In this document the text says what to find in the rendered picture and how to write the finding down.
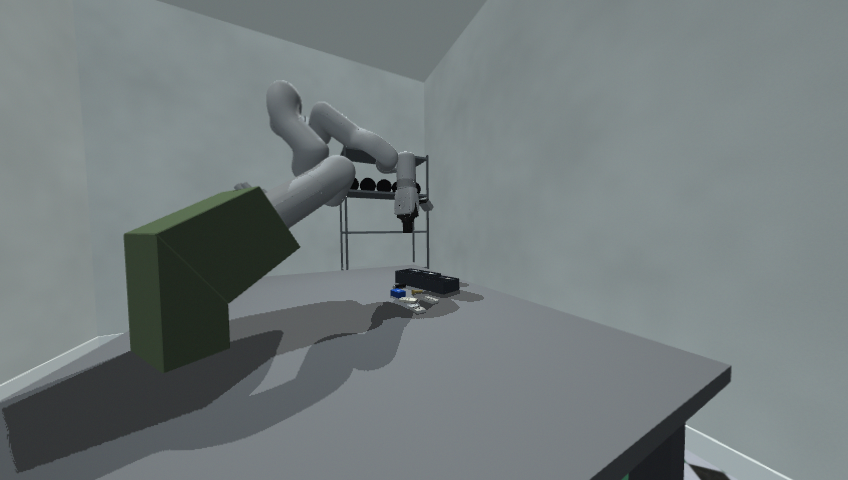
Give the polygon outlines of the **dark grey bin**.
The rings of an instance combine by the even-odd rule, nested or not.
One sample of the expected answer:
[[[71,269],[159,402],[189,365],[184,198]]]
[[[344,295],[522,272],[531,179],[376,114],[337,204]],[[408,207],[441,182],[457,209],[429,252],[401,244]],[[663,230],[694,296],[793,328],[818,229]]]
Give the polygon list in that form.
[[[395,283],[405,283],[407,286],[439,294],[447,294],[459,290],[459,278],[442,276],[441,273],[412,268],[395,271]]]

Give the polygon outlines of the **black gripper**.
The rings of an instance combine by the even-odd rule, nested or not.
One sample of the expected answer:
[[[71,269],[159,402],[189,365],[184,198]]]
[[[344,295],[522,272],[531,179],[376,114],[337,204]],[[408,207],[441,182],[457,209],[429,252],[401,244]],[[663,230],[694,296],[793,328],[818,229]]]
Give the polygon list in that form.
[[[411,213],[411,211],[413,211]],[[419,216],[419,196],[416,187],[402,186],[395,192],[394,213],[403,223],[403,233],[412,233],[412,223]],[[405,213],[403,215],[403,213]]]

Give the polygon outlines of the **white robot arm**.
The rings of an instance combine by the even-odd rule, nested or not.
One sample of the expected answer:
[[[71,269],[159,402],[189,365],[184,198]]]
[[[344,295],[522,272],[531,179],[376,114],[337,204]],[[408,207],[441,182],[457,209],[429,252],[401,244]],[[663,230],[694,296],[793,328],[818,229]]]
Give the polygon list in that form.
[[[331,137],[347,148],[360,149],[378,159],[376,168],[379,172],[397,173],[397,188],[416,187],[413,153],[397,153],[380,136],[358,127],[329,104],[317,102],[307,125],[299,116],[299,111],[300,115],[302,112],[301,97],[290,83],[283,80],[272,83],[266,101],[269,117],[274,123],[272,125],[270,121],[272,131],[282,137],[293,151],[291,167],[295,178],[269,191],[262,190],[285,220],[288,229],[324,204],[331,207],[342,204],[353,184],[356,175],[354,164],[341,155],[328,157],[327,144]]]

